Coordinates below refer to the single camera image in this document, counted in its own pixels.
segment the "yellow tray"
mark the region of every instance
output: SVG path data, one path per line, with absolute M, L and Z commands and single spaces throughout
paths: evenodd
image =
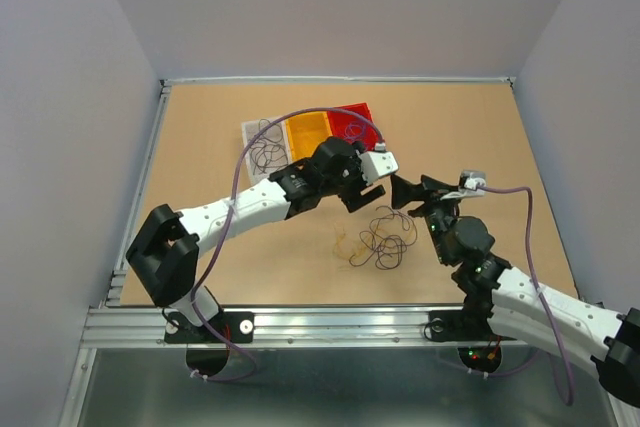
M 311 157 L 318 144 L 331 136 L 331 126 L 325 112 L 296 115 L 285 123 L 291 158 L 294 162 L 304 157 Z

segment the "gray wall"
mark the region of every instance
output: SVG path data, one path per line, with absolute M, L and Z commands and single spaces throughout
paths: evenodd
M 560 0 L 119 0 L 162 78 L 516 74 Z
M 563 0 L 516 98 L 578 287 L 640 300 L 640 0 Z
M 158 88 L 116 0 L 0 0 L 0 424 L 57 424 Z

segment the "red tray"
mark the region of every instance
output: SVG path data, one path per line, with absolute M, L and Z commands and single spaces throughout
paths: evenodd
M 369 112 L 369 107 L 367 107 L 366 103 L 345 105 L 343 107 L 336 108 L 350 110 L 351 112 L 360 114 L 364 118 L 373 121 L 371 118 L 371 112 Z M 327 118 L 329 119 L 332 135 L 340 137 L 350 143 L 355 142 L 356 140 L 361 140 L 367 150 L 373 150 L 378 136 L 370 126 L 356 117 L 349 114 L 342 114 L 340 112 L 329 111 L 327 112 Z

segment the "gray floor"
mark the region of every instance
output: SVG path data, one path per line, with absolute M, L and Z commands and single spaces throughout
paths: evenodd
M 504 367 L 530 354 L 504 349 Z M 442 358 L 454 360 L 454 350 Z M 260 352 L 260 372 L 235 385 L 190 379 L 181 350 L 98 353 L 81 425 L 569 426 L 616 425 L 597 382 L 576 371 L 565 407 L 546 356 L 487 381 L 439 361 L 436 349 Z

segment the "wooden table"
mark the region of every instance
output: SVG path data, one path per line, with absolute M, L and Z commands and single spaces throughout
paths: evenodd
M 412 182 L 420 174 L 456 183 L 463 169 L 487 173 L 493 187 L 529 185 L 534 191 L 533 256 L 542 282 L 576 296 L 562 244 L 508 85 L 505 84 L 237 84 L 179 85 L 171 91 L 151 166 L 141 218 L 159 204 L 174 210 L 227 197 L 242 149 L 240 124 L 318 106 L 367 102 L 372 116 Z M 461 302 L 438 263 L 422 219 L 418 241 L 401 265 L 383 271 L 373 260 L 352 267 L 334 254 L 336 231 L 356 240 L 378 202 L 348 214 L 337 198 L 318 208 L 256 228 L 227 243 L 207 280 L 222 304 L 376 304 Z M 249 187 L 243 167 L 240 188 Z M 526 195 L 487 194 L 461 204 L 496 238 L 493 251 L 527 270 L 524 253 Z M 209 256 L 199 263 L 201 272 Z M 132 270 L 122 305 L 150 305 Z

